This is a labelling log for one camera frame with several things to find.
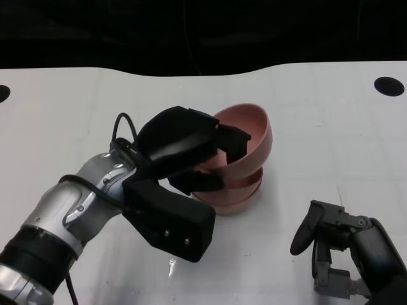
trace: white table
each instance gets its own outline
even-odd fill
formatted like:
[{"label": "white table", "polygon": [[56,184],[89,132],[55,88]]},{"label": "white table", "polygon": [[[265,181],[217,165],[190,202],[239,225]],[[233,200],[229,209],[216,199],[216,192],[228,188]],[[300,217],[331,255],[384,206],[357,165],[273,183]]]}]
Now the white table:
[{"label": "white table", "polygon": [[[381,76],[407,85],[407,62],[291,64],[194,78],[91,68],[2,70],[0,85],[11,96],[0,104],[0,246],[61,176],[109,149],[119,112],[140,129],[173,105],[214,114],[252,102],[268,111],[274,136],[252,207],[217,217],[212,244],[197,264],[151,248],[116,217],[72,268],[80,303],[364,304],[362,297],[319,297],[311,249],[292,257],[289,247],[317,199],[379,219],[407,262],[407,93],[378,93],[373,82]],[[126,124],[120,135],[130,136]],[[349,252],[334,252],[333,260],[358,278]],[[65,283],[55,304],[71,304]]]}]

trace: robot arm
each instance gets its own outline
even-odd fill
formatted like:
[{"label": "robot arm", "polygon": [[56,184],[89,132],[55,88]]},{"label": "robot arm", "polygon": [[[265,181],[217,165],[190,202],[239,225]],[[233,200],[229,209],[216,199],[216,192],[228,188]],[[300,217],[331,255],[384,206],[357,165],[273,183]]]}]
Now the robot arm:
[{"label": "robot arm", "polygon": [[[122,117],[133,143],[116,139]],[[119,214],[153,247],[199,261],[212,240],[215,211],[164,189],[158,180],[169,178],[184,192],[222,189],[219,177],[194,167],[218,148],[228,162],[243,157],[249,139],[237,128],[182,107],[163,111],[138,135],[129,116],[120,114],[110,151],[87,161],[77,175],[62,177],[1,252],[0,304],[52,305],[85,245]]]},{"label": "robot arm", "polygon": [[[301,254],[312,242],[312,276],[314,290],[319,294],[343,299],[360,294],[371,299],[371,305],[382,304],[379,299],[388,294],[389,287],[392,291],[403,285],[407,288],[406,267],[376,219],[349,215],[344,207],[313,200],[294,237],[291,253]],[[331,250],[347,248],[362,277],[357,281],[350,279],[348,271],[331,268]],[[391,304],[406,301],[403,293],[399,303]]]}]

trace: wire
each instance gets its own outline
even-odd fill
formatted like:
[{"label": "wire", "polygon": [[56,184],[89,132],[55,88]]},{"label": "wire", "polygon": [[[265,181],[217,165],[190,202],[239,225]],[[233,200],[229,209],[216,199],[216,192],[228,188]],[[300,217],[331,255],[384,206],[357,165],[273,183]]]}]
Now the wire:
[{"label": "wire", "polygon": [[188,50],[188,54],[190,56],[190,59],[192,61],[193,66],[197,70],[197,73],[199,76],[202,76],[201,70],[199,69],[197,63],[195,62],[195,59],[193,58],[192,51],[190,48],[190,41],[188,39],[188,33],[186,30],[186,0],[183,0],[183,21],[184,21],[184,36],[185,36],[185,43],[186,43],[186,48]]},{"label": "wire", "polygon": [[74,285],[72,284],[71,274],[68,272],[67,276],[65,277],[66,285],[68,287],[69,295],[71,296],[72,303],[74,305],[79,305],[78,298],[75,294]]},{"label": "wire", "polygon": [[[113,134],[112,134],[112,142],[116,141],[117,137],[117,131],[119,128],[119,123],[122,118],[125,118],[127,120],[128,125],[130,126],[130,129],[132,131],[133,139],[134,139],[134,147],[137,147],[137,132],[135,130],[133,121],[131,117],[127,113],[121,113],[117,116],[116,121],[114,122],[114,127],[113,127]],[[91,192],[95,193],[96,197],[99,197],[100,199],[104,200],[105,202],[111,204],[112,206],[116,208],[120,208],[124,212],[129,212],[130,209],[126,207],[123,203],[121,203],[118,200],[115,200],[114,198],[110,197],[103,191],[97,188],[94,184],[91,182],[87,181],[86,179],[79,177],[77,175],[65,175],[61,179],[59,179],[59,183],[63,183],[64,181],[72,181],[76,182],[78,184],[81,184],[82,186],[85,186],[87,189],[89,189]],[[71,274],[68,272],[67,276],[65,277],[66,285],[68,287],[69,295],[71,296],[72,303],[73,305],[79,305],[78,298],[76,297],[75,294],[75,289],[72,284],[72,279],[71,279]]]},{"label": "wire", "polygon": [[114,122],[114,127],[113,127],[113,134],[112,134],[112,142],[114,142],[114,140],[116,140],[117,137],[117,129],[119,128],[119,123],[121,118],[125,118],[127,120],[128,125],[130,126],[130,129],[132,131],[132,135],[133,135],[133,139],[134,139],[134,144],[137,147],[137,132],[135,130],[133,121],[131,119],[131,117],[127,114],[122,112],[121,114],[119,114],[116,118],[116,121]]},{"label": "wire", "polygon": [[98,196],[100,199],[110,203],[111,205],[115,206],[116,208],[122,209],[124,212],[129,212],[130,209],[122,204],[120,201],[115,200],[114,198],[108,196],[106,193],[98,189],[95,185],[87,181],[86,179],[76,176],[76,175],[65,175],[61,179],[59,179],[59,183],[63,183],[64,181],[72,181],[82,186],[85,186],[87,189],[91,190]]},{"label": "wire", "polygon": [[360,0],[359,11],[357,12],[357,42],[359,43],[361,36],[361,15],[362,15],[363,0]]}]

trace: black background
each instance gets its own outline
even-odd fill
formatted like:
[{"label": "black background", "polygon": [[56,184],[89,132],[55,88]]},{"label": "black background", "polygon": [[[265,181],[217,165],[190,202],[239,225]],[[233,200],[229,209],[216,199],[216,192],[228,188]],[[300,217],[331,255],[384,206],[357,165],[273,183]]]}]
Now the black background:
[{"label": "black background", "polygon": [[362,1],[0,0],[0,68],[197,75],[184,18],[203,75],[290,62],[406,60],[407,1]]}]

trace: pink bowl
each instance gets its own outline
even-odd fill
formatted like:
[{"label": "pink bowl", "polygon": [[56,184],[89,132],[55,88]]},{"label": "pink bowl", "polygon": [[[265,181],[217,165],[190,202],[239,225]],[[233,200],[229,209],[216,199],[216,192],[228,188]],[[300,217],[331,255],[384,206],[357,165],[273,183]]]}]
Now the pink bowl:
[{"label": "pink bowl", "polygon": [[245,210],[250,202],[253,200],[254,195],[257,193],[261,185],[261,181],[258,184],[257,188],[254,190],[254,192],[248,197],[247,199],[233,204],[233,205],[212,205],[212,208],[214,208],[215,212],[219,215],[230,215],[230,214],[235,214],[239,213],[243,210]]},{"label": "pink bowl", "polygon": [[198,166],[198,170],[214,172],[225,182],[248,177],[258,171],[272,150],[272,128],[266,111],[258,105],[240,104],[223,109],[214,115],[221,124],[237,127],[252,139],[247,143],[247,154],[242,159],[227,164],[226,154],[218,154]]},{"label": "pink bowl", "polygon": [[193,195],[200,201],[217,207],[236,205],[247,200],[261,184],[263,168],[254,174],[226,183],[225,188],[215,192],[195,192]]}]

